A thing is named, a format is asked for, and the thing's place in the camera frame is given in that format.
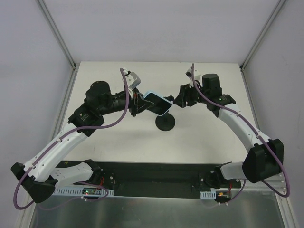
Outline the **black phone stand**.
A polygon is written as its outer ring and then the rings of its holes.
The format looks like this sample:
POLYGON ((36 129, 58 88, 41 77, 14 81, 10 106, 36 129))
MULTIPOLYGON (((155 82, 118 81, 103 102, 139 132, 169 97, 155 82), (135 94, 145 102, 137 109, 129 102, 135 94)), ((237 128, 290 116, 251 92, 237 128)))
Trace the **black phone stand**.
MULTIPOLYGON (((174 97, 172 95, 163 97, 173 103, 174 97)), ((175 118, 172 114, 169 113, 169 111, 163 116, 157 116, 155 119, 156 127, 164 132, 172 130, 175 126, 175 123, 175 118)))

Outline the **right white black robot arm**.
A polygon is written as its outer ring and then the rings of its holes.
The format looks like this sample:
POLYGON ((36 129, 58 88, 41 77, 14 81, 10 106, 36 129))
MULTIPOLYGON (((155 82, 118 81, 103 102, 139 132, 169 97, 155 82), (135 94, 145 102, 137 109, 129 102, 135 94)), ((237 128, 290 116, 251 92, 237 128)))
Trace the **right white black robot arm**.
POLYGON ((254 127, 242 115, 236 101, 222 93, 216 74, 192 76, 186 73, 190 82, 180 86, 173 103, 181 108, 197 103, 205 104, 217 118, 223 121, 244 145, 247 156, 243 162, 228 162, 215 168, 212 180, 218 187, 225 187, 231 179, 247 179, 257 183, 280 174, 284 146, 279 139, 269 136, 254 127))

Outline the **blue case black phone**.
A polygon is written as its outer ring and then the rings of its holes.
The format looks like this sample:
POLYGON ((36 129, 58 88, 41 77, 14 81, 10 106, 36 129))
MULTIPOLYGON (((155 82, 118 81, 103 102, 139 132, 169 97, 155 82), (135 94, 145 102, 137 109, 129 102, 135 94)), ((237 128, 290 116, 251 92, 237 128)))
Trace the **blue case black phone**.
POLYGON ((172 103, 166 98, 158 95, 153 91, 148 91, 143 95, 144 100, 152 102, 153 106, 147 108, 150 112, 163 116, 165 115, 172 106, 172 103))

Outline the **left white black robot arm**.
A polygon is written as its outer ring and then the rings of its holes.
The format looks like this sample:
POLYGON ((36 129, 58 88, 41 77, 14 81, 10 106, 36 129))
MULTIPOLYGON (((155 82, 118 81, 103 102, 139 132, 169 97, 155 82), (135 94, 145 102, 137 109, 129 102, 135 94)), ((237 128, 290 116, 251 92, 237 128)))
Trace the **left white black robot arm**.
POLYGON ((124 90, 114 95, 106 81, 92 83, 86 91, 84 103, 69 117, 59 134, 25 164, 17 162, 12 165, 11 171, 19 181, 17 187, 23 187, 32 201, 39 204, 60 187, 83 181, 91 185, 97 184, 101 168, 91 159, 67 168, 58 168, 57 165, 97 129, 117 125, 128 111, 135 116, 155 105, 148 95, 141 94, 130 83, 126 83, 124 90), (104 115, 119 111, 123 114, 116 122, 104 124, 104 115))

